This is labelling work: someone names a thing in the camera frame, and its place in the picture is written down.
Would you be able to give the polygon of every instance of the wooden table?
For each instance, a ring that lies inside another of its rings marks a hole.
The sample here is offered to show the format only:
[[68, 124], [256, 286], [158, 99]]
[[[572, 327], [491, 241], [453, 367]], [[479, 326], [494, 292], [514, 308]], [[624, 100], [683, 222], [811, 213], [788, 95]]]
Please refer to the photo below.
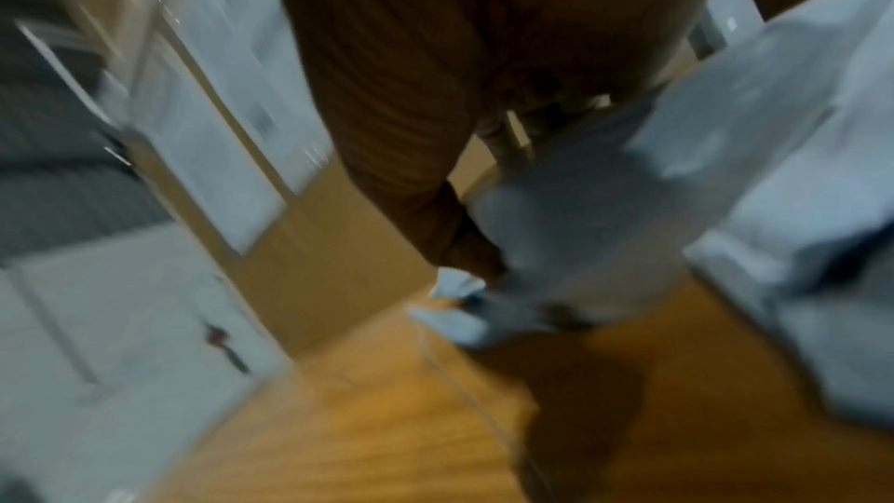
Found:
[[474, 356], [403, 310], [303, 356], [147, 500], [894, 501], [894, 437], [823, 415], [694, 281], [637, 320]]

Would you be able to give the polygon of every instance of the wood grain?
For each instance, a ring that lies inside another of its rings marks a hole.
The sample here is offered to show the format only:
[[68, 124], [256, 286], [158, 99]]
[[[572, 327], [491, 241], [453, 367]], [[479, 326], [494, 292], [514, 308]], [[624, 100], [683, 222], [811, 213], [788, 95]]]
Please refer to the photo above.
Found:
[[299, 360], [147, 500], [887, 502], [892, 470], [894, 438], [825, 416], [689, 282], [637, 320], [474, 355], [395, 306]]

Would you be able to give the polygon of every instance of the wooden tabletop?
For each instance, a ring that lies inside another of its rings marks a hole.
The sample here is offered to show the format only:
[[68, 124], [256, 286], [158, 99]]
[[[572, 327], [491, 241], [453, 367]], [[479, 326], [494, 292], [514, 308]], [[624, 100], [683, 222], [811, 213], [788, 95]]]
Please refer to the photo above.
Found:
[[894, 501], [894, 437], [694, 281], [637, 320], [468, 355], [405, 305], [297, 362], [155, 503]]

